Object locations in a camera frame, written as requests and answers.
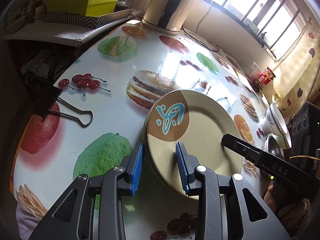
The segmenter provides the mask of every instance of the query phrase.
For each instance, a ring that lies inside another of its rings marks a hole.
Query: curtain
[[[273,69],[273,102],[287,125],[306,101],[320,95],[320,26],[309,18],[299,38]]]

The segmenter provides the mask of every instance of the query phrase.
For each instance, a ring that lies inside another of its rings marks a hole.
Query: human hand
[[[273,196],[275,191],[275,183],[271,182],[268,187],[268,191],[264,196],[265,203],[269,206],[269,208],[273,211],[273,213],[277,210],[276,200]],[[282,225],[285,227],[286,230],[290,230],[291,228],[295,227],[297,223],[301,220],[304,213],[306,212],[307,204],[303,201],[296,204],[290,204],[278,212],[278,218],[281,221]]]

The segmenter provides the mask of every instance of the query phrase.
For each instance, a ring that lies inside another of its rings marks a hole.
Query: green fruit print
[[[121,164],[124,156],[132,154],[127,138],[119,134],[107,133],[90,143],[79,155],[73,169],[73,179],[80,174],[89,177],[105,174],[111,168]],[[100,195],[96,197],[95,209],[99,209]]]
[[[123,62],[136,55],[137,44],[129,38],[116,36],[102,41],[97,49],[108,60]]]
[[[220,71],[218,66],[208,57],[206,57],[205,55],[201,54],[200,52],[197,53],[197,58],[198,60],[204,65],[206,66],[213,74],[215,75],[219,75]]]

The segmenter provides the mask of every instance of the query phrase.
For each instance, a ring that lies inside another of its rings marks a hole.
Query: metal clip handle
[[[69,117],[71,119],[74,119],[74,120],[77,120],[82,126],[84,127],[87,127],[89,126],[92,121],[93,121],[93,118],[94,118],[94,115],[93,115],[93,112],[90,111],[90,110],[80,110],[79,108],[76,108],[75,106],[71,105],[70,103],[68,103],[67,101],[63,100],[61,97],[58,97],[57,99],[59,99],[60,101],[62,101],[63,103],[65,103],[67,106],[70,106],[71,108],[75,109],[76,111],[80,112],[80,113],[84,113],[84,114],[90,114],[91,115],[91,120],[90,122],[88,123],[84,123],[81,121],[80,118],[76,117],[76,116],[73,116],[73,115],[70,115],[70,114],[66,114],[66,113],[62,113],[62,112],[59,112],[59,111],[55,111],[55,110],[52,110],[50,109],[49,112],[51,113],[55,113],[55,114],[61,114],[62,116],[66,116],[66,117]]]

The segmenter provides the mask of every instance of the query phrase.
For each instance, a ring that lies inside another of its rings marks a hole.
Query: white bowl
[[[281,136],[276,136],[276,135],[272,135],[272,136],[276,139],[277,144],[282,149],[290,149],[292,147],[291,138],[290,138],[289,133],[287,133],[285,135],[281,135]]]
[[[268,107],[266,117],[261,121],[261,125],[265,134],[273,133],[282,136],[288,133],[285,121],[279,109],[273,103]]]

